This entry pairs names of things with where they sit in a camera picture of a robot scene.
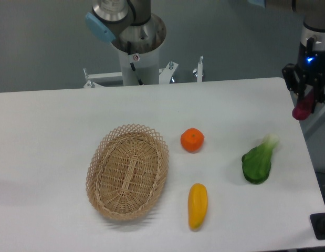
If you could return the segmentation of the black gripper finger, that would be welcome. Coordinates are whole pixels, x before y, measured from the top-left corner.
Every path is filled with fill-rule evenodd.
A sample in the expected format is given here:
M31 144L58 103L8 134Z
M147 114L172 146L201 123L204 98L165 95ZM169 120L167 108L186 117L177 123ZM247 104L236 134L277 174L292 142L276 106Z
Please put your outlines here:
M313 97L311 113L314 113L317 103L322 99L322 88L320 84L314 84L311 92Z
M298 85L297 85L297 101L302 101L305 98L305 89L306 89L306 75L302 75L299 78Z

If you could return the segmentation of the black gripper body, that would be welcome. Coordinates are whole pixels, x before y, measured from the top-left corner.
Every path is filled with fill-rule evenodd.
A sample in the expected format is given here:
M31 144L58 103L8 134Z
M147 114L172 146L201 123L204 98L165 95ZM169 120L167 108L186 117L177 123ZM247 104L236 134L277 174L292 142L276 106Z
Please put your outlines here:
M315 44L311 41L304 46L300 44L296 64L287 64L282 69L282 75L287 89L297 92L299 78L306 75L306 87L319 83L322 88L322 99L319 103L325 103L325 50L315 50Z

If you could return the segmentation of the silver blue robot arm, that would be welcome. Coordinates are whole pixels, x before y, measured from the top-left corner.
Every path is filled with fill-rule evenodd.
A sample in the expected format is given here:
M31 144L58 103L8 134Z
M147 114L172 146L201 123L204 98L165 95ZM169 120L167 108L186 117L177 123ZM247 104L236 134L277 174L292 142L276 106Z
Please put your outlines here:
M303 27L296 64L287 64L282 75L287 89L297 95L298 110L313 113L325 104L325 1L250 1L263 8L303 14ZM112 43L126 54L156 49L164 40L150 1L92 1L86 25L101 41Z

